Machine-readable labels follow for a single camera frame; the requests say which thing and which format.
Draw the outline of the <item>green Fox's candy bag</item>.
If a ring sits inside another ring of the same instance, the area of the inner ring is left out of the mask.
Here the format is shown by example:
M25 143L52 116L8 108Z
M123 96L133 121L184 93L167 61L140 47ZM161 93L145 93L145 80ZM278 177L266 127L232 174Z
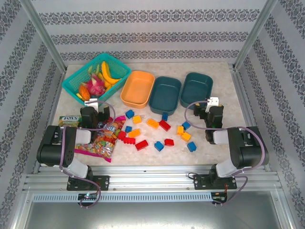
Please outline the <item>green Fox's candy bag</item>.
M58 126L60 126L60 127L65 127L65 126L78 127L80 121L81 121L80 115L60 116Z

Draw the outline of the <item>dark teal plastic container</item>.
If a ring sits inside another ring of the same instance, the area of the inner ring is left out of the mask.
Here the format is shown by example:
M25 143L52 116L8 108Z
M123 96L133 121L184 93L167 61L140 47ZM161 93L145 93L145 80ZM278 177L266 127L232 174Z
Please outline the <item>dark teal plastic container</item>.
M205 101L210 98L213 79L205 74L188 73L181 92L180 102L183 107L196 101Z
M156 78L148 102L150 110L159 115L173 115L178 106L181 86L181 81L176 78Z

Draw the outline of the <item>colourful pink candy bag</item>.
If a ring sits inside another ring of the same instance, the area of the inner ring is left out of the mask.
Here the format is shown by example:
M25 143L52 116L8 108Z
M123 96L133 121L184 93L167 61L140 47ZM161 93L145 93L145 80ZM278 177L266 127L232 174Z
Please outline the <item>colourful pink candy bag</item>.
M119 133L124 126L126 121L125 116L117 117L113 124L106 130L97 132L97 137L93 143L89 144L77 144L75 146L75 153L101 157L107 162L111 162L111 154L114 150L116 140L118 139Z

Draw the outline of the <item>orange toy fruit half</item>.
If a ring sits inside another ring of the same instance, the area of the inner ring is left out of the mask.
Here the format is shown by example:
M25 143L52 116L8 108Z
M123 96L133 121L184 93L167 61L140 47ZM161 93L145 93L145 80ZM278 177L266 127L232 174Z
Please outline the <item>orange toy fruit half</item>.
M79 87L79 95L82 98L82 100L84 100L84 101L88 101L91 98L91 95L90 95L88 89L85 86L83 86L82 84Z

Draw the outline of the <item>pink toy dragon fruit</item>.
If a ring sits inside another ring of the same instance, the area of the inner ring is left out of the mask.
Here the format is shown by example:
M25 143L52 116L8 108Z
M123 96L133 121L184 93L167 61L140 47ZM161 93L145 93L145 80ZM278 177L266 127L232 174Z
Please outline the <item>pink toy dragon fruit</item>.
M96 75L91 77L91 79L86 83L86 87L92 96L102 96L106 91L104 81Z

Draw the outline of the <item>small toy banana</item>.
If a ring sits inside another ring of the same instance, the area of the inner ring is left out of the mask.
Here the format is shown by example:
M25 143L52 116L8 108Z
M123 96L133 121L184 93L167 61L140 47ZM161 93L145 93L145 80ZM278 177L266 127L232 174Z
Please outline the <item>small toy banana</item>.
M104 76L102 73L98 73L98 77L100 80L102 80L104 82L105 88L112 87L112 85L104 79Z

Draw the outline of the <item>orange plastic container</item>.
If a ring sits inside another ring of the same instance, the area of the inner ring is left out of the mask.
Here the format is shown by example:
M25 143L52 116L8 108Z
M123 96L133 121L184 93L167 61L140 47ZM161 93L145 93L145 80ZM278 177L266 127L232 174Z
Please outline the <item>orange plastic container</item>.
M148 103L154 81L151 73L132 71L121 92L121 100L128 107L143 109Z

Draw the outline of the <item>teal plastic basket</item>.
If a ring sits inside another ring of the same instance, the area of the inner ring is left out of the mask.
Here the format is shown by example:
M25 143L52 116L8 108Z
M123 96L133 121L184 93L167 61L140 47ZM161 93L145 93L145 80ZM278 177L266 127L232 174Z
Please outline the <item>teal plastic basket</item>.
M97 65L99 64L99 66L101 66L103 61L106 61L108 64L110 68L111 77L114 79L120 79L120 81L114 87L112 87L108 92L99 97L99 100L107 101L112 95L114 95L119 89L121 89L125 85L126 80L132 72L127 65L107 53L102 53L98 55L93 60L85 64L82 68L80 68L77 72L65 79L62 82L63 89L65 89L69 95L76 99L76 101L84 105L84 101L82 101L76 95L79 92L79 86L81 85L81 83L90 80L91 77L88 73L89 68L92 66L92 70L95 70Z

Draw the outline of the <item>large toy banana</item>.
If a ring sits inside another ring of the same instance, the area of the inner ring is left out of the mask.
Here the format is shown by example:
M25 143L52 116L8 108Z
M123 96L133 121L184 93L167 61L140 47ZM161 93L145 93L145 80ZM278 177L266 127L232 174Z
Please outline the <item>large toy banana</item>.
M106 61L102 62L102 74L104 76L104 79L110 84L116 84L121 80L121 78L120 79L114 79L114 78L111 77L110 68L109 68Z

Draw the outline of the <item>grey metal bottom panel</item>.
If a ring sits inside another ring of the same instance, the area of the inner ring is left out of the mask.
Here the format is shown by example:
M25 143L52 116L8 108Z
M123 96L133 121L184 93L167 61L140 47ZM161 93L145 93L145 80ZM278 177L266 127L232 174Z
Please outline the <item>grey metal bottom panel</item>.
M25 229L282 229L265 202L255 207L207 203L100 203L84 210L73 203L34 203Z

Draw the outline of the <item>aluminium side rail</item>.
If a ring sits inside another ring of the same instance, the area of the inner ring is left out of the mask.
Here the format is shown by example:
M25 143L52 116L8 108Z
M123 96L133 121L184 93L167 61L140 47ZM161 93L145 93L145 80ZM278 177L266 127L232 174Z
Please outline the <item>aluminium side rail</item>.
M59 80L56 81L56 83L54 85L55 86L54 90L51 92L51 95L50 95L51 104L49 106L49 109L46 112L45 111L43 112L43 114L44 114L43 118L45 118L46 120L45 120L45 122L43 122L43 129L41 131L37 132L39 135L37 138L35 138L35 141L34 141L34 143L37 145L37 148L35 149L34 162L32 164L32 168L29 172L30 174L36 174L39 171L40 164L37 161L37 152L38 152L39 146L41 144L41 141L43 140L43 136L46 132L47 127L49 125L51 125L54 120L56 107L57 107L59 97L61 94L61 88L62 88L61 84L65 78L65 74L66 74L66 71L61 73Z
M254 121L254 116L252 114L252 110L250 104L248 102L244 87L242 85L242 81L238 72L234 70L232 64L229 65L229 70L232 76L232 80L235 86L236 94L240 103L240 107L244 116L244 120L247 126L256 126Z

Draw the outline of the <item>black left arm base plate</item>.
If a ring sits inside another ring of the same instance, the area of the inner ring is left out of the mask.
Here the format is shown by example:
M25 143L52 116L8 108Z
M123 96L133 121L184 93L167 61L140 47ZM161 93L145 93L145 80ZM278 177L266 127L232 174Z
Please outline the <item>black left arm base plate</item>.
M92 182L99 185L101 191L108 191L110 177L109 176L93 176ZM79 179L69 177L67 184L68 191L97 191L97 187L90 183Z

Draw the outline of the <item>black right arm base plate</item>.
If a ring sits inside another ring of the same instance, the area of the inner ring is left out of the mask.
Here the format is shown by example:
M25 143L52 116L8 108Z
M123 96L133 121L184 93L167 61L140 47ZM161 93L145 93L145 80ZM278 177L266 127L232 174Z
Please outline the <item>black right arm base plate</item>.
M236 180L232 177L212 178L210 175L194 175L195 190L237 189Z

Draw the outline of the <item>aluminium mounting rail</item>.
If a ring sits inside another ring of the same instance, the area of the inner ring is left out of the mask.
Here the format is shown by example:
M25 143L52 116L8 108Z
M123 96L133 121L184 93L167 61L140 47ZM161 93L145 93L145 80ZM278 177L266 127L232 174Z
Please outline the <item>aluminium mounting rail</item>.
M93 166L95 175L110 177L110 192L194 192L191 173L207 174L210 166ZM281 190L277 172L265 167L244 173L248 182L244 191ZM68 177L55 167L40 167L37 174L26 176L22 191L31 193L63 193Z

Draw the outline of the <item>aluminium frame post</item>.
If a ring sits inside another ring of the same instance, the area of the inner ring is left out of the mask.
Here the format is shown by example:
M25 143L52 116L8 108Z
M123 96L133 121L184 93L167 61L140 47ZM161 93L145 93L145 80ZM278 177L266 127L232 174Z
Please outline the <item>aluminium frame post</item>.
M256 38L260 34L266 20L269 18L272 10L274 9L275 5L277 4L278 0L266 0L264 7L262 8L253 28L251 29L243 47L241 48L236 61L233 64L234 71L240 69L244 59L246 58L247 54L249 53L252 45L254 44Z
M29 19L34 25L36 31L38 32L40 38L46 45L48 51L50 52L53 60L55 61L57 67L60 69L62 73L66 73L66 65L58 52L51 36L49 35L45 25L43 24L39 14L35 10L31 0L19 0L25 12L27 13Z

